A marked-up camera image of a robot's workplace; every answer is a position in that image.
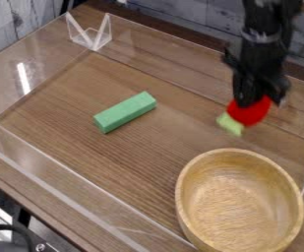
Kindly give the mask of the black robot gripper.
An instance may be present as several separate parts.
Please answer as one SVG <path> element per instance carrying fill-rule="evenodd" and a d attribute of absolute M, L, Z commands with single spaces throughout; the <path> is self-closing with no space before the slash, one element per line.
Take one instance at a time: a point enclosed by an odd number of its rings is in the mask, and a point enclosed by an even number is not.
<path fill-rule="evenodd" d="M 291 46 L 291 36 L 271 43 L 241 38 L 225 48 L 222 61 L 233 70 L 233 97 L 240 107 L 252 106 L 264 95 L 277 107 L 284 106 L 291 83 L 283 63 Z"/>

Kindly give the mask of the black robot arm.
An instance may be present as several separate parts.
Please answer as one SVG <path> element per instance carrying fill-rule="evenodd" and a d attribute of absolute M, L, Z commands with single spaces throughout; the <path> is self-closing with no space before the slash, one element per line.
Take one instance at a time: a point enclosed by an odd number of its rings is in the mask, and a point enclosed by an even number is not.
<path fill-rule="evenodd" d="M 291 89 L 284 73 L 295 18 L 304 0 L 243 0 L 241 40 L 225 48 L 224 62 L 233 71 L 233 97 L 248 108 L 267 95 L 280 105 Z"/>

